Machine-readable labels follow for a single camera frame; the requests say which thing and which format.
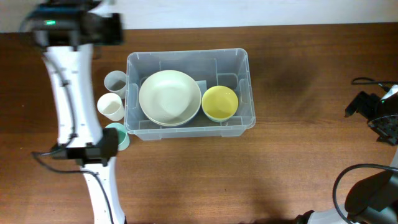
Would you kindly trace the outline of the mint green cup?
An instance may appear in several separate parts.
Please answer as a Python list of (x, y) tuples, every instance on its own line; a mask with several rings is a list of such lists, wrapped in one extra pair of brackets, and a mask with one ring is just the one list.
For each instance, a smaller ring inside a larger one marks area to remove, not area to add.
[(123, 151), (127, 149), (130, 145), (129, 134), (127, 129), (121, 123), (111, 123), (106, 126), (106, 128), (115, 128), (118, 131), (118, 150)]

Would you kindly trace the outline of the mint green small bowl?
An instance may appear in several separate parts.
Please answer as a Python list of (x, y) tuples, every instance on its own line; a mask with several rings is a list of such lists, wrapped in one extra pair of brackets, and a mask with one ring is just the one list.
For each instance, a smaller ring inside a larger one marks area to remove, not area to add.
[(222, 122), (225, 122), (225, 121), (227, 121), (227, 120), (229, 120), (229, 119), (231, 119), (231, 118), (233, 118), (233, 116), (230, 116), (230, 117), (227, 117), (227, 118), (214, 118), (214, 117), (211, 117), (211, 116), (207, 116), (208, 117), (208, 119), (210, 119), (211, 121), (213, 121), (213, 122), (218, 122), (218, 123), (222, 123)]

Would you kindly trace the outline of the yellow small bowl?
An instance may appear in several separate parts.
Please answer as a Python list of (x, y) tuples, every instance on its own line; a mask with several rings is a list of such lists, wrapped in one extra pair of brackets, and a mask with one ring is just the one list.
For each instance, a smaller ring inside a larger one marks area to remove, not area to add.
[(206, 116), (227, 118), (233, 116), (239, 106), (237, 94), (227, 86), (213, 86), (204, 93), (201, 108)]

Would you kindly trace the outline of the beige bowl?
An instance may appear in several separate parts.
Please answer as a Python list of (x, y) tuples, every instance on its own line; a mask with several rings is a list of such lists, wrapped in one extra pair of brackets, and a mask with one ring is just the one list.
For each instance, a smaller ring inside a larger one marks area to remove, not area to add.
[(142, 110), (200, 108), (201, 92), (186, 73), (163, 70), (149, 76), (141, 85), (139, 104)]
[(142, 110), (142, 112), (155, 124), (173, 127), (189, 123), (199, 110), (199, 108), (155, 108), (154, 110)]

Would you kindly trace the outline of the cream cup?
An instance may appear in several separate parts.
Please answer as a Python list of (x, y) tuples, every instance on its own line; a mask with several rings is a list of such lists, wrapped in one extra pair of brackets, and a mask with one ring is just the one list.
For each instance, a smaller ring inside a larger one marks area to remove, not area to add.
[(111, 121), (120, 121), (124, 118), (124, 105), (119, 95), (106, 93), (97, 102), (98, 111)]

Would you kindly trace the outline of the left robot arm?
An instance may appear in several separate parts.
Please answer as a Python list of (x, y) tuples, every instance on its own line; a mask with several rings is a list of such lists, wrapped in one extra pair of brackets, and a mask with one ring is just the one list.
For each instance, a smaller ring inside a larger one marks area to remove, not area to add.
[(45, 1), (19, 25), (49, 74), (58, 139), (47, 155), (73, 160), (89, 190), (96, 223), (126, 223), (115, 168), (118, 130), (98, 121), (91, 79), (94, 48), (123, 41), (121, 16), (111, 1)]

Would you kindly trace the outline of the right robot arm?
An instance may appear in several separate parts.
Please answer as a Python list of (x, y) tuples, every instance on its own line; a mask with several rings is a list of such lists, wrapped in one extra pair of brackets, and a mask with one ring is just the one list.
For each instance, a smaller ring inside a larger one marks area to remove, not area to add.
[[(377, 142), (397, 147), (397, 82), (376, 82), (386, 94), (360, 92), (346, 107), (345, 116), (355, 113), (365, 117), (367, 125), (379, 135)], [(379, 169), (354, 184), (346, 196), (345, 203), (337, 202), (337, 189), (341, 179), (355, 169)], [(356, 164), (338, 175), (333, 184), (334, 207), (323, 212), (313, 210), (298, 215), (294, 223), (397, 223), (397, 155), (388, 166), (379, 164)]]

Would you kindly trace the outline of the grey cup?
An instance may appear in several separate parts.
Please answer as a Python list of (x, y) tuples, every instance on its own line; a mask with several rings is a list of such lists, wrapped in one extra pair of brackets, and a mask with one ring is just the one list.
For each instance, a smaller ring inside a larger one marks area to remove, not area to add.
[(126, 97), (127, 75), (119, 70), (112, 71), (105, 76), (104, 86), (123, 100)]

